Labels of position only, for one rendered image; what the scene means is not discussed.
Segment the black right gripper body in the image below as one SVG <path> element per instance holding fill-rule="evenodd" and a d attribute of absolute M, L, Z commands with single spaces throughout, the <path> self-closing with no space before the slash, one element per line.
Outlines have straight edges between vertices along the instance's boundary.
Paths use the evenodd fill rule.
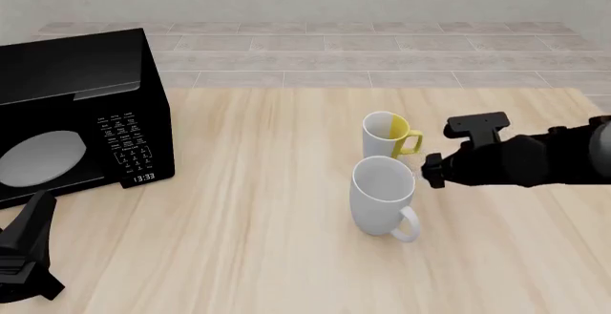
<path fill-rule="evenodd" d="M 426 156 L 425 162 L 421 167 L 422 177 L 433 189 L 445 187 L 445 173 L 443 157 L 440 153 L 431 153 Z"/>

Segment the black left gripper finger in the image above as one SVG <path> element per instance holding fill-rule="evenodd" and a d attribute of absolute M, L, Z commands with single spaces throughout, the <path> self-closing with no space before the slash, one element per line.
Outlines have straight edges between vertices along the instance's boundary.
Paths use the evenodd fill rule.
<path fill-rule="evenodd" d="M 0 259 L 49 259 L 56 203 L 56 198 L 45 190 L 35 193 L 18 216 L 0 231 Z"/>

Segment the black microwave oven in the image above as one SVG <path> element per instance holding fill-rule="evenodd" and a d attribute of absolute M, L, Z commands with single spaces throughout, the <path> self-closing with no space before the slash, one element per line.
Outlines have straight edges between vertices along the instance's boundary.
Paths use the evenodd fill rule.
<path fill-rule="evenodd" d="M 43 184 L 0 184 L 0 210 L 40 190 L 63 196 L 175 174 L 170 104 L 143 29 L 0 46 L 0 156 L 54 131 L 78 133 L 84 157 Z"/>

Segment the round grey turntable plate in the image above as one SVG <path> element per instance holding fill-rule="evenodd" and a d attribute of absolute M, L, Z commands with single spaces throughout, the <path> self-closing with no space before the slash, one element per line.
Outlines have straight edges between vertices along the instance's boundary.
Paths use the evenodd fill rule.
<path fill-rule="evenodd" d="M 78 133 L 54 131 L 28 138 L 0 156 L 0 184 L 31 187 L 70 171 L 87 147 Z"/>

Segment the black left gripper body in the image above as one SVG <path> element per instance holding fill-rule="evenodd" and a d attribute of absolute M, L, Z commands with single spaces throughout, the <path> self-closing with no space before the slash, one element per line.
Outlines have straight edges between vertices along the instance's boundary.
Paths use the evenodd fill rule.
<path fill-rule="evenodd" d="M 33 256 L 0 254 L 0 301 L 23 301 L 42 296 L 52 301 L 64 289 L 49 268 L 49 250 Z"/>

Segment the yellow and white mug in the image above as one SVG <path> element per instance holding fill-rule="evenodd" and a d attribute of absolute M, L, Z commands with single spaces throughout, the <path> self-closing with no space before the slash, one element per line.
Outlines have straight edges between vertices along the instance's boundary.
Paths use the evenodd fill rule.
<path fill-rule="evenodd" d="M 423 133 L 413 130 L 401 115 L 390 112 L 375 112 L 362 121 L 363 155 L 398 156 L 419 153 Z"/>

